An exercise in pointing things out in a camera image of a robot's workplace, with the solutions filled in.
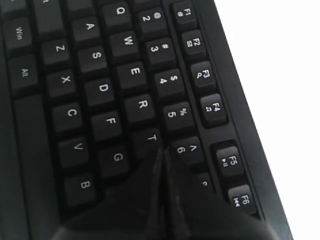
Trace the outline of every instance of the space bar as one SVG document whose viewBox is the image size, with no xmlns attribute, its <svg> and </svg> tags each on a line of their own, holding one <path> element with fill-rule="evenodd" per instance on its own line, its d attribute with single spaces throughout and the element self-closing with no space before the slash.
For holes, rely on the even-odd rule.
<svg viewBox="0 0 320 240">
<path fill-rule="evenodd" d="M 49 240 L 59 212 L 43 102 L 39 95 L 18 99 L 14 110 L 32 240 Z"/>
</svg>

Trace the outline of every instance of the black object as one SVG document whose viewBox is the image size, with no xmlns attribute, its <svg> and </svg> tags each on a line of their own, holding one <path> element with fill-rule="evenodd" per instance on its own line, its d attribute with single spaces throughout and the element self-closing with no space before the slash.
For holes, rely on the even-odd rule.
<svg viewBox="0 0 320 240">
<path fill-rule="evenodd" d="M 209 189 L 231 204 L 230 190 L 248 186 L 248 213 L 292 240 L 212 0 L 2 0 L 0 9 L 1 239 L 50 239 L 123 183 L 147 148 L 198 138 L 203 158 L 190 167 Z M 87 153 L 65 154 L 63 167 L 59 145 L 78 139 Z M 99 153 L 119 146 L 128 164 L 107 161 L 116 174 L 102 177 Z M 231 147 L 243 172 L 224 176 L 217 153 Z M 83 175 L 94 197 L 69 205 L 65 181 Z"/>
<path fill-rule="evenodd" d="M 68 180 L 68 184 L 77 180 Z M 152 150 L 125 184 L 107 192 L 103 203 L 68 222 L 53 240 L 280 240 L 267 224 L 208 191 L 206 180 L 192 173 L 174 151 Z M 85 187 L 83 191 L 89 189 L 90 181 Z M 243 192 L 233 189 L 232 194 Z"/>
</svg>

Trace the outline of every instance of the keyboard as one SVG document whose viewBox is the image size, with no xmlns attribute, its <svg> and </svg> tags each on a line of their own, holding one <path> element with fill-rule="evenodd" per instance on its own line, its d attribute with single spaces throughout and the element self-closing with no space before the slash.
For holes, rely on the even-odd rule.
<svg viewBox="0 0 320 240">
<path fill-rule="evenodd" d="M 0 11 L 2 240 L 50 239 L 158 146 L 293 239 L 212 0 L 1 0 Z"/>
</svg>

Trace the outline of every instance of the keyboard frame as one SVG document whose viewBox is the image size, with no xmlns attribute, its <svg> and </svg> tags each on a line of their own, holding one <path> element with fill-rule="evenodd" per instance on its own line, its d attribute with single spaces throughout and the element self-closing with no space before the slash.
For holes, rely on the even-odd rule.
<svg viewBox="0 0 320 240">
<path fill-rule="evenodd" d="M 170 5 L 180 1 L 162 0 L 166 16 L 170 16 Z M 215 3 L 213 0 L 193 0 L 193 5 L 227 111 L 227 124 L 210 129 L 203 127 L 191 82 L 188 81 L 189 77 L 182 49 L 177 48 L 179 33 L 178 31 L 172 32 L 175 27 L 172 17 L 168 17 L 167 22 L 173 44 L 176 47 L 177 63 L 185 79 L 186 91 L 193 109 L 204 154 L 207 160 L 210 160 L 212 159 L 212 144 L 234 140 L 242 157 L 260 217 L 270 224 L 280 239 L 293 240 Z M 0 192 L 10 191 L 10 194 L 3 194 L 0 197 L 0 238 L 7 240 L 18 234 L 20 238 L 17 239 L 32 240 L 27 215 L 28 209 L 25 209 L 26 203 L 23 196 L 23 181 L 1 24 L 0 39 L 0 76 L 2 78 L 0 81 Z M 208 166 L 212 184 L 217 194 L 222 196 L 216 173 L 218 169 L 215 168 L 212 161 L 208 161 Z"/>
</svg>

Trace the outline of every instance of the white surface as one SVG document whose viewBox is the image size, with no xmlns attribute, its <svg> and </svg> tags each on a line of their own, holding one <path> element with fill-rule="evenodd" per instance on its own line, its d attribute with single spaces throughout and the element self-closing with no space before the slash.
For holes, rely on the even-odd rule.
<svg viewBox="0 0 320 240">
<path fill-rule="evenodd" d="M 293 237 L 320 239 L 320 1 L 215 3 Z"/>
</svg>

